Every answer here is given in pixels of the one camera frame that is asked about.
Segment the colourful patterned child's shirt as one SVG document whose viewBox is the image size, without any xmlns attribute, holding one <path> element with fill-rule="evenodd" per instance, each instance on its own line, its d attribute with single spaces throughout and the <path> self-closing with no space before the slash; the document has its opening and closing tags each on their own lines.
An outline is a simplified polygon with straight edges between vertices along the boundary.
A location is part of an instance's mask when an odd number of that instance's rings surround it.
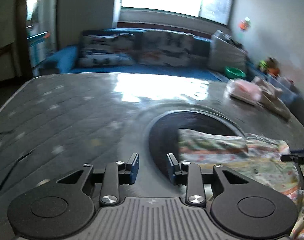
<svg viewBox="0 0 304 240">
<path fill-rule="evenodd" d="M 206 169 L 225 165 L 291 198 L 299 210 L 291 239 L 304 239 L 304 188 L 300 186 L 304 165 L 297 170 L 294 163 L 280 160 L 281 155 L 290 153 L 285 141 L 249 133 L 225 136 L 184 128 L 178 130 L 178 136 L 181 160 Z"/>
</svg>

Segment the beige crumpled garment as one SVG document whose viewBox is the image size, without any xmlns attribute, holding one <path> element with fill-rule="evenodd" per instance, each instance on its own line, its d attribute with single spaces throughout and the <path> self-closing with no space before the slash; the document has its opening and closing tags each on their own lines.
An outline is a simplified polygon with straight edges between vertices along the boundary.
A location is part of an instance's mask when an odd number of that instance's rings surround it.
<svg viewBox="0 0 304 240">
<path fill-rule="evenodd" d="M 274 87 L 272 84 L 258 76 L 254 77 L 252 83 L 257 85 L 261 90 L 261 97 L 259 100 L 260 105 L 270 110 L 274 114 L 281 116 L 285 120 L 290 119 L 290 110 L 280 99 L 280 96 L 283 93 L 281 88 Z"/>
</svg>

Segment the pink item in plastic bag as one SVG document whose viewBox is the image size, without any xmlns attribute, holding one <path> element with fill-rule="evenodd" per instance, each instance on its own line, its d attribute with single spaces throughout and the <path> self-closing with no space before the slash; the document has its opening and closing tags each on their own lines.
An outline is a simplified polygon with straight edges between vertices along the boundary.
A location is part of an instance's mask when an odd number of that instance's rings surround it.
<svg viewBox="0 0 304 240">
<path fill-rule="evenodd" d="M 257 105 L 262 96 L 260 87 L 243 79 L 230 79 L 226 85 L 229 96 L 250 105 Z"/>
</svg>

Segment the pile of toys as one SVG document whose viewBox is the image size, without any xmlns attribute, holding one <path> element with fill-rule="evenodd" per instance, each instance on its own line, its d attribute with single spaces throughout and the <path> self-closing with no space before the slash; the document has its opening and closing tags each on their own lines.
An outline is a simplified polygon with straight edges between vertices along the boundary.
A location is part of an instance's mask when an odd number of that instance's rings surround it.
<svg viewBox="0 0 304 240">
<path fill-rule="evenodd" d="M 270 74 L 272 76 L 278 76 L 280 74 L 278 61 L 272 57 L 268 57 L 266 60 L 260 61 L 257 65 L 257 68 L 263 74 Z"/>
</svg>

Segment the green plastic basin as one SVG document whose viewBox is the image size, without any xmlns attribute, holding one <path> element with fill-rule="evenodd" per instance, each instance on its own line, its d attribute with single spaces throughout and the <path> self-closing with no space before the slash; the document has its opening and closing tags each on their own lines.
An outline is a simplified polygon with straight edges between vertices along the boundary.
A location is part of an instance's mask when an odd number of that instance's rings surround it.
<svg viewBox="0 0 304 240">
<path fill-rule="evenodd" d="M 225 67 L 224 74 L 228 79 L 245 79 L 245 72 L 235 67 Z"/>
</svg>

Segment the grey white pillow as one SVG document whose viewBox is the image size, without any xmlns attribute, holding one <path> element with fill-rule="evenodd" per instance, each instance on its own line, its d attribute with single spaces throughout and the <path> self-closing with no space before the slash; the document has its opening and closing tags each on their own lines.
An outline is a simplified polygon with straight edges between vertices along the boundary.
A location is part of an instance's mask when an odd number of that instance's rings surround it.
<svg viewBox="0 0 304 240">
<path fill-rule="evenodd" d="M 246 52 L 237 48 L 229 35 L 217 30 L 211 36 L 208 67 L 221 73 L 225 67 L 234 67 L 246 72 Z"/>
</svg>

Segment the blue sofa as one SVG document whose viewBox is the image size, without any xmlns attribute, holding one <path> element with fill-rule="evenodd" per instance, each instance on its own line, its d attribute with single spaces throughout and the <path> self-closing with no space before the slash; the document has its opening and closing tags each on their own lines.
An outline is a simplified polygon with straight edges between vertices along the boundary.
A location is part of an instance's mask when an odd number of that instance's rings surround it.
<svg viewBox="0 0 304 240">
<path fill-rule="evenodd" d="M 46 58 L 36 75 L 138 73 L 225 82 L 225 68 L 247 72 L 247 54 L 229 35 L 211 38 L 163 29 L 86 30 L 78 44 Z"/>
</svg>

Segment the left butterfly cushion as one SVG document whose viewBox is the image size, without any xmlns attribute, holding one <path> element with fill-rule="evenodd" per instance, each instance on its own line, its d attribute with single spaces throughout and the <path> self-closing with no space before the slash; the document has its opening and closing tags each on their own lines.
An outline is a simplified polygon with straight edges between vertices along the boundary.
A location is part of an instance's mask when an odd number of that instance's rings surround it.
<svg viewBox="0 0 304 240">
<path fill-rule="evenodd" d="M 87 35 L 81 42 L 78 65 L 84 68 L 133 65 L 135 36 L 113 34 Z"/>
</svg>

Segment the butterfly cushion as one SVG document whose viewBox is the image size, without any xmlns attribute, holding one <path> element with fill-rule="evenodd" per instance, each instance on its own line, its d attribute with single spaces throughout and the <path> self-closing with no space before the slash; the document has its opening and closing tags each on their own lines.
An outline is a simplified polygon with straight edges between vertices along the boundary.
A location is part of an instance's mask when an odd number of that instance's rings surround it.
<svg viewBox="0 0 304 240">
<path fill-rule="evenodd" d="M 139 63 L 152 66 L 187 67 L 191 62 L 192 34 L 147 30 L 142 35 Z"/>
<path fill-rule="evenodd" d="M 113 34 L 87 35 L 81 42 L 78 65 L 84 68 L 133 65 L 135 36 Z"/>
</svg>

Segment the right butterfly cushion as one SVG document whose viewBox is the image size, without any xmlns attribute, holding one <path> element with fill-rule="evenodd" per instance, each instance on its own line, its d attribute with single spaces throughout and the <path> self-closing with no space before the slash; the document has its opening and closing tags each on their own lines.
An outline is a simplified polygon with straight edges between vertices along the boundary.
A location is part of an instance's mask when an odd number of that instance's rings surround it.
<svg viewBox="0 0 304 240">
<path fill-rule="evenodd" d="M 192 34 L 147 30 L 142 35 L 139 63 L 152 66 L 187 67 L 191 62 Z"/>
</svg>

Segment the blue white small cabinet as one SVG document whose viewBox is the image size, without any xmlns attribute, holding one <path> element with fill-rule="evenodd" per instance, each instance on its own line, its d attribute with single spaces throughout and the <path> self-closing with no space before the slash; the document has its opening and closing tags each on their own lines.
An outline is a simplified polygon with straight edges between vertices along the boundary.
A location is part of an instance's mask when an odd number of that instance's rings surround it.
<svg viewBox="0 0 304 240">
<path fill-rule="evenodd" d="M 49 31 L 31 35 L 27 38 L 29 46 L 29 58 L 32 68 L 36 67 L 46 59 L 48 54 L 49 38 Z"/>
</svg>

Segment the colourful pinwheel on wall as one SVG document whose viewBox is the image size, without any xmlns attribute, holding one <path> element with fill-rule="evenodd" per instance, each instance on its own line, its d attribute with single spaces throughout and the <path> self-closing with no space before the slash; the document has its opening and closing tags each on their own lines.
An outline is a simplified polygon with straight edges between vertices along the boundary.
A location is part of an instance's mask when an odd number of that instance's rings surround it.
<svg viewBox="0 0 304 240">
<path fill-rule="evenodd" d="M 241 22 L 239 23 L 239 28 L 241 31 L 247 31 L 250 27 L 251 20 L 248 17 L 245 17 Z"/>
</svg>

